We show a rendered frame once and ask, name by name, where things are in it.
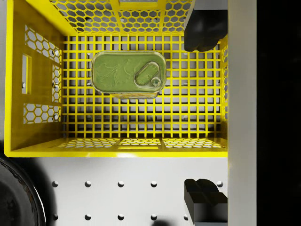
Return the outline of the black plate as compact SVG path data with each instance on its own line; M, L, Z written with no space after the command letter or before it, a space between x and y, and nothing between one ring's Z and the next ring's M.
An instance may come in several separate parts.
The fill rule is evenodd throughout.
M43 203L25 171L0 156L0 226L46 226Z

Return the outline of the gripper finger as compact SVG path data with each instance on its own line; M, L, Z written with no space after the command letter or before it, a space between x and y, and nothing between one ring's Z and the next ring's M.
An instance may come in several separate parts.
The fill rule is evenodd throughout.
M186 179L184 201L193 223L228 222L228 198L208 179Z
M184 50L210 51L227 34L227 10L193 10L184 30Z

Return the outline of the flat-sided can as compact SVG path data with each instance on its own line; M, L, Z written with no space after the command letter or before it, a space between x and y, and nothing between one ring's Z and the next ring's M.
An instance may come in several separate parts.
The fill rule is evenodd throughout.
M91 84L119 99L154 99L166 84L166 59L156 51L101 51L91 60Z

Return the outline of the yellow basket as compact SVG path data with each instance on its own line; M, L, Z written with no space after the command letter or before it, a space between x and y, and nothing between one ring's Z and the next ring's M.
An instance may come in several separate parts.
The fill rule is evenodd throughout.
M201 5L227 0L3 0L4 153L8 157L226 157L228 36L187 49ZM92 86L101 51L156 51L166 85L152 99Z

